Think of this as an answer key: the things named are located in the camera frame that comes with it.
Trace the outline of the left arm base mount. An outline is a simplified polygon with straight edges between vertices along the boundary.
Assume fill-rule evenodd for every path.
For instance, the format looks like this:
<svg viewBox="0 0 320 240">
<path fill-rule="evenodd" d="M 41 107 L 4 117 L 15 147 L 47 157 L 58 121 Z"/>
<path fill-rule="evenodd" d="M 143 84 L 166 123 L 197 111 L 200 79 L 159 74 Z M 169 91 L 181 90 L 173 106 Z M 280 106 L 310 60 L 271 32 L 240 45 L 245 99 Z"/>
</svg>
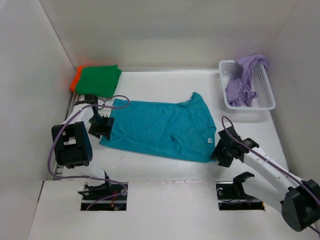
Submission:
<svg viewBox="0 0 320 240">
<path fill-rule="evenodd" d="M 126 211 L 128 195 L 125 187 L 118 183 L 91 186 L 86 182 L 81 195 L 81 211 Z"/>
</svg>

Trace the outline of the teal t shirt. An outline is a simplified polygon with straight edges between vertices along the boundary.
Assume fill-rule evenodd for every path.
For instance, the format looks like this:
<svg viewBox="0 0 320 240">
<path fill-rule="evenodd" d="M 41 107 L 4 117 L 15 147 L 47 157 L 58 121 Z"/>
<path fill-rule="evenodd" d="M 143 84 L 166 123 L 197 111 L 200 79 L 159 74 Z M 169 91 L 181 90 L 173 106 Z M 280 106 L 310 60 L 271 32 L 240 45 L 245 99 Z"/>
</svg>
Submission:
<svg viewBox="0 0 320 240">
<path fill-rule="evenodd" d="M 216 125 L 202 96 L 180 103 L 115 99 L 110 139 L 100 145 L 122 151 L 208 163 L 215 150 Z"/>
</svg>

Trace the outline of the green t shirt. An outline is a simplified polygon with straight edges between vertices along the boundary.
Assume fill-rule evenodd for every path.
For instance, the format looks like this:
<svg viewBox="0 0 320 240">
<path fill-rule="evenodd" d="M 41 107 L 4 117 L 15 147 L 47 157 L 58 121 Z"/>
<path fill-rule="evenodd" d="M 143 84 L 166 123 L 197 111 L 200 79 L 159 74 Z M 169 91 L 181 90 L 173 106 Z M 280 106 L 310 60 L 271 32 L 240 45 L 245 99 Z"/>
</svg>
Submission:
<svg viewBox="0 0 320 240">
<path fill-rule="evenodd" d="M 94 94 L 97 97 L 112 97 L 118 86 L 122 71 L 117 65 L 85 66 L 76 85 L 78 95 Z"/>
</svg>

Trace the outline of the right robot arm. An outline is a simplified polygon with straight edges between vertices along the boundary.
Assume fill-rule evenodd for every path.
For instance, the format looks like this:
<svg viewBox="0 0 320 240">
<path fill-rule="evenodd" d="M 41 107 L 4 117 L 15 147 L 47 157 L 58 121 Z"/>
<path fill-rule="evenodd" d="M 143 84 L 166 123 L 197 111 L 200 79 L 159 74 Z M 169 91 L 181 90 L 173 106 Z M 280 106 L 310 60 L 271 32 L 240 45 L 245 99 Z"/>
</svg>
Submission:
<svg viewBox="0 0 320 240">
<path fill-rule="evenodd" d="M 320 219 L 320 186 L 313 179 L 304 180 L 269 157 L 251 138 L 241 139 L 233 126 L 219 133 L 211 158 L 221 167 L 239 160 L 257 174 L 243 172 L 229 183 L 217 184 L 220 200 L 256 198 L 277 210 L 296 232 L 311 227 Z"/>
</svg>

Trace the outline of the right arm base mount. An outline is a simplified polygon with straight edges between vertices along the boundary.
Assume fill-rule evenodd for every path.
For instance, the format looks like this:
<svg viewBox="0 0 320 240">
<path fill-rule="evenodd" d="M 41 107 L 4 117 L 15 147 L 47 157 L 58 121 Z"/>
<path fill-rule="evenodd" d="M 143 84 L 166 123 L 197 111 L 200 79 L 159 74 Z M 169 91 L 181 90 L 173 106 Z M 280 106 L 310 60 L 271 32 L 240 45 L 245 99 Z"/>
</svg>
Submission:
<svg viewBox="0 0 320 240">
<path fill-rule="evenodd" d="M 220 211 L 264 211 L 265 204 L 245 193 L 243 183 L 255 175 L 244 172 L 233 178 L 232 181 L 218 181 L 215 183 Z"/>
</svg>

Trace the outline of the orange t shirt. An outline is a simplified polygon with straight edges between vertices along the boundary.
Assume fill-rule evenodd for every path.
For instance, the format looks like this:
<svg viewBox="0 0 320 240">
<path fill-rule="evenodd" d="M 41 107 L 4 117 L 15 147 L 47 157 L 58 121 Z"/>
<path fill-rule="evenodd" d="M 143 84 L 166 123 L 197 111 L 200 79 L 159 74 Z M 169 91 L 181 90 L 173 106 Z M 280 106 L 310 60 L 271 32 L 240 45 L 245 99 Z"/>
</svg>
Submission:
<svg viewBox="0 0 320 240">
<path fill-rule="evenodd" d="M 81 78 L 81 74 L 82 74 L 83 68 L 85 68 L 84 65 L 78 66 L 76 68 L 75 76 L 74 76 L 74 78 L 73 78 L 73 80 L 72 80 L 72 82 L 71 82 L 71 84 L 69 86 L 69 89 L 70 89 L 70 91 L 72 93 L 76 92 L 76 86 L 77 86 L 77 84 L 78 84 L 78 82 L 79 82 L 79 80 Z"/>
</svg>

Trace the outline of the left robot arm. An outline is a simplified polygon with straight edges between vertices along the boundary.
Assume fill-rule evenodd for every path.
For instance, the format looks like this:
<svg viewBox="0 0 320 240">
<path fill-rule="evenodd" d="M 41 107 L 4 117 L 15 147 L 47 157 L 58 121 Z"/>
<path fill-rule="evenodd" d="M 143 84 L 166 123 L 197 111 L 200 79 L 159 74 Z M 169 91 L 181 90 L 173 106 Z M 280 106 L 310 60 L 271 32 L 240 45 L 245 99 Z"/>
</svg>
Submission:
<svg viewBox="0 0 320 240">
<path fill-rule="evenodd" d="M 85 185 L 80 193 L 83 196 L 112 191 L 108 174 L 93 161 L 90 136 L 104 137 L 109 141 L 115 119 L 100 115 L 98 103 L 96 95 L 86 94 L 84 100 L 74 104 L 71 115 L 62 124 L 51 128 L 52 140 L 56 141 L 54 154 L 57 164 L 75 170 L 78 177 L 97 179 L 93 186 Z"/>
</svg>

